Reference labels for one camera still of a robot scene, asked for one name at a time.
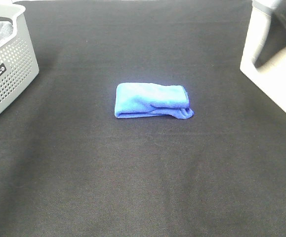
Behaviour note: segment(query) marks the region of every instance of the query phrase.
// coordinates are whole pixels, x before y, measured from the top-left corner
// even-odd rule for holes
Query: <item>gray plastic basket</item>
[[[0,43],[0,113],[39,73],[24,11],[21,5],[0,5],[0,17],[13,21],[13,34]]]

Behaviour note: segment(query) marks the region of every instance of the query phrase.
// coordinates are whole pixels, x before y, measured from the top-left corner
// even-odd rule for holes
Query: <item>black tablecloth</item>
[[[40,73],[0,115],[0,237],[286,237],[286,114],[239,69],[250,0],[22,2]],[[121,82],[196,112],[116,119]]]

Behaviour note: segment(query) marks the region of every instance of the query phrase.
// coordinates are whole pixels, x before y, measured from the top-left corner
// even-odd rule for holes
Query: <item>black cloth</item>
[[[0,115],[0,237],[286,237],[286,114],[239,69],[251,0],[21,4],[40,73]],[[121,82],[196,114],[116,119]]]

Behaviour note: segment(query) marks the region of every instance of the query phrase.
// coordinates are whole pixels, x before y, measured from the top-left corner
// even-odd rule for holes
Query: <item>blue microfiber towel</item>
[[[115,116],[119,119],[171,115],[188,119],[194,112],[181,85],[121,83],[117,87]]]

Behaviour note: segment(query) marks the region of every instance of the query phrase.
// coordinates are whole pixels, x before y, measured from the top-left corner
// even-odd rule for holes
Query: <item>white plastic bin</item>
[[[0,17],[13,21],[12,35],[0,43],[0,113],[39,73],[24,11],[21,5],[0,5]]]

